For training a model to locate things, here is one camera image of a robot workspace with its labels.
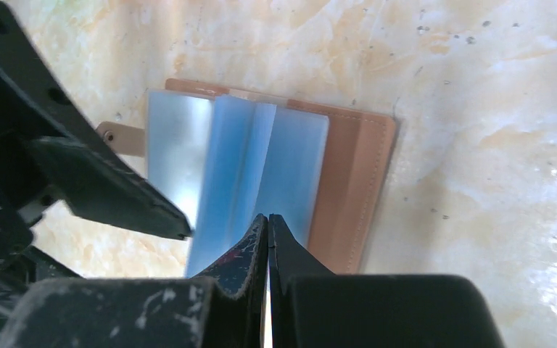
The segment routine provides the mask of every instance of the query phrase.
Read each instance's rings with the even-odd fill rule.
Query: stitching
[[[289,106],[290,109],[298,109],[300,111],[307,111],[307,112],[312,112],[312,113],[316,113],[319,114],[319,110],[311,110],[311,109],[305,109],[303,107],[294,107],[294,106]],[[373,186],[374,180],[376,178],[376,175],[379,171],[379,163],[381,162],[381,153],[383,150],[383,145],[385,143],[385,136],[386,136],[386,124],[385,122],[379,122],[377,120],[367,120],[365,118],[358,118],[358,117],[353,117],[353,116],[345,116],[345,115],[341,115],[341,114],[333,114],[330,112],[322,112],[323,115],[332,115],[332,116],[337,116],[337,117],[342,117],[342,118],[349,118],[351,120],[361,120],[364,122],[370,122],[373,123],[377,126],[381,126],[381,141],[379,142],[379,149],[377,150],[376,153],[376,158],[375,158],[375,165],[374,165],[374,169],[373,169],[373,173],[371,176],[370,181],[368,182],[368,192],[366,193],[366,199],[364,200],[364,207],[362,208],[362,213],[360,214],[360,220],[358,221],[358,228],[355,230],[355,238],[351,244],[351,251],[349,253],[349,262],[347,263],[347,272],[351,271],[351,267],[353,265],[353,257],[355,256],[355,248],[356,248],[356,242],[360,240],[360,235],[362,232],[362,226],[364,224],[364,215],[366,215],[366,211],[368,209],[368,203],[371,200],[371,196],[372,196],[372,191],[371,188]]]

